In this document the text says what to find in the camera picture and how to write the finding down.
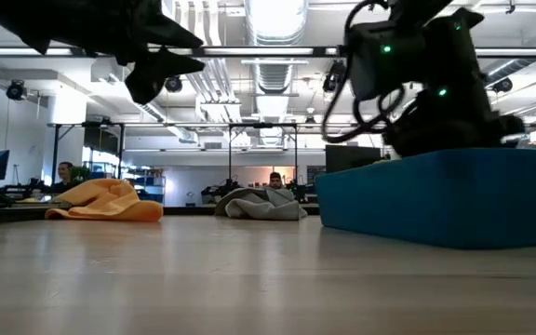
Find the gray blanket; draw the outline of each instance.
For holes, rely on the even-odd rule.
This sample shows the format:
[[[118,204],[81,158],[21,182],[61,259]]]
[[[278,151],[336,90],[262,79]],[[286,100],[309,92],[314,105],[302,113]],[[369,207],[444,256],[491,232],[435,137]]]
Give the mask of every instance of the gray blanket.
[[[233,219],[296,221],[307,216],[289,190],[241,188],[216,205],[214,214]]]

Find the orange towel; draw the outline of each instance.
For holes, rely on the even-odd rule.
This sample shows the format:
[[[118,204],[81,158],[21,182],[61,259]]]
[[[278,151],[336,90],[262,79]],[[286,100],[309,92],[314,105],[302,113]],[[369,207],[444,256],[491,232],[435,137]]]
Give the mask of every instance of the orange towel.
[[[142,201],[126,181],[97,179],[86,181],[55,198],[72,204],[70,210],[49,209],[46,219],[151,221],[163,216],[155,201]]]

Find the man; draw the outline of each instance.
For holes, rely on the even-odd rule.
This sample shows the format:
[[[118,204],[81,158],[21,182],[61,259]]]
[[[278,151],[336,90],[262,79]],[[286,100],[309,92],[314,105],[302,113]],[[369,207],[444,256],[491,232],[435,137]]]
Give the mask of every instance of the man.
[[[70,162],[61,162],[57,166],[57,173],[60,176],[61,181],[51,186],[51,193],[62,194],[71,190],[75,183],[72,181],[72,168],[74,164]]]
[[[280,177],[280,173],[273,172],[270,174],[270,183],[268,183],[268,187],[280,190],[283,188],[283,179]]]

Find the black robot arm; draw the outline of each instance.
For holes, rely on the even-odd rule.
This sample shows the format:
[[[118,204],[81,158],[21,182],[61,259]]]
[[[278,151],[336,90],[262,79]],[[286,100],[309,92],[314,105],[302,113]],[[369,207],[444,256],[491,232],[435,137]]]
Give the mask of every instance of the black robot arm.
[[[524,132],[522,120],[491,110],[485,75],[476,59],[470,30],[484,18],[465,8],[434,17],[451,1],[366,0],[344,26],[347,71],[355,95],[358,128],[330,137],[326,123],[344,85],[339,85],[324,117],[328,142],[343,142],[362,133],[380,133],[402,156],[442,149],[502,146],[502,138]],[[391,8],[388,21],[352,25],[356,13],[373,4]],[[406,83],[423,90],[399,117],[393,111],[405,96]],[[386,104],[388,97],[391,103]],[[378,99],[379,114],[365,121],[360,103]]]

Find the table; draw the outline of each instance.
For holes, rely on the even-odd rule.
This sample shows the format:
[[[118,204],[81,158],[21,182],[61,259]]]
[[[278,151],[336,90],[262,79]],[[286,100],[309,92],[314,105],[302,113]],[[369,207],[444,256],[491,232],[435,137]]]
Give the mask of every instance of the table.
[[[0,224],[0,334],[536,334],[536,248],[301,222]]]

